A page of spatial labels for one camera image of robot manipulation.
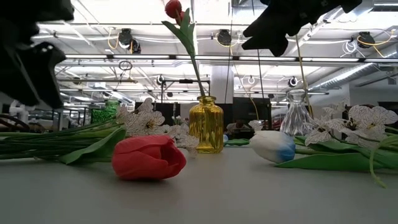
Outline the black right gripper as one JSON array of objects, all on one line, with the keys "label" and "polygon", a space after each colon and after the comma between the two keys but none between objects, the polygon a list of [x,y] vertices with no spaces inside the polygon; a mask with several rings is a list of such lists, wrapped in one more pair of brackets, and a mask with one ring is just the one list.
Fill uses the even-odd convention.
[{"label": "black right gripper", "polygon": [[266,10],[244,31],[250,37],[242,48],[244,50],[270,50],[280,57],[288,46],[286,35],[296,35],[302,26],[317,23],[320,16],[342,8],[350,12],[362,0],[271,0]]}]

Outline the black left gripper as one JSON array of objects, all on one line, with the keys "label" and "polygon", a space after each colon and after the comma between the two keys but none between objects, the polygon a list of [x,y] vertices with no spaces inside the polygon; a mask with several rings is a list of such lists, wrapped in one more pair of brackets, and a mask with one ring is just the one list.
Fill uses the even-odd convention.
[{"label": "black left gripper", "polygon": [[[32,45],[39,22],[72,21],[71,0],[1,0],[1,44]],[[49,42],[28,49],[1,47],[1,93],[26,106],[44,102],[61,108],[63,102],[55,66],[66,55]]]}]

